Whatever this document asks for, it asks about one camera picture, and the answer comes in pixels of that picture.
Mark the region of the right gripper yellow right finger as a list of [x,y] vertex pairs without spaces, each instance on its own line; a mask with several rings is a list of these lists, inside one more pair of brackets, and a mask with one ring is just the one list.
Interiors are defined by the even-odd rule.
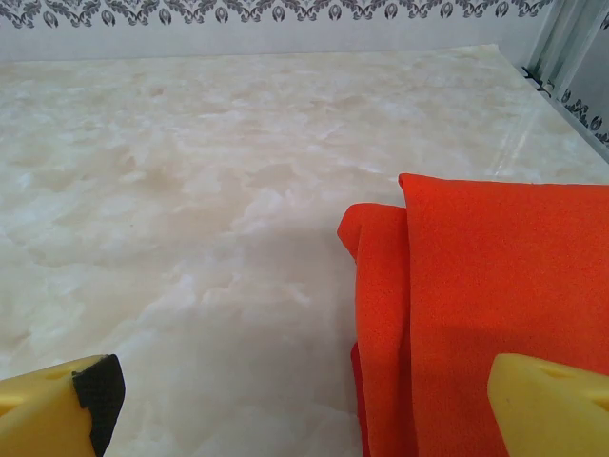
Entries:
[[487,395],[510,456],[608,454],[608,377],[518,354],[500,354]]

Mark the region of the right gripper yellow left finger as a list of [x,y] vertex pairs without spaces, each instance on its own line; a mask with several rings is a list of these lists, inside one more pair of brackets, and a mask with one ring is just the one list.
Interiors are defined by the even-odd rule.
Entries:
[[3,456],[102,456],[126,394],[114,354],[89,356],[1,382]]

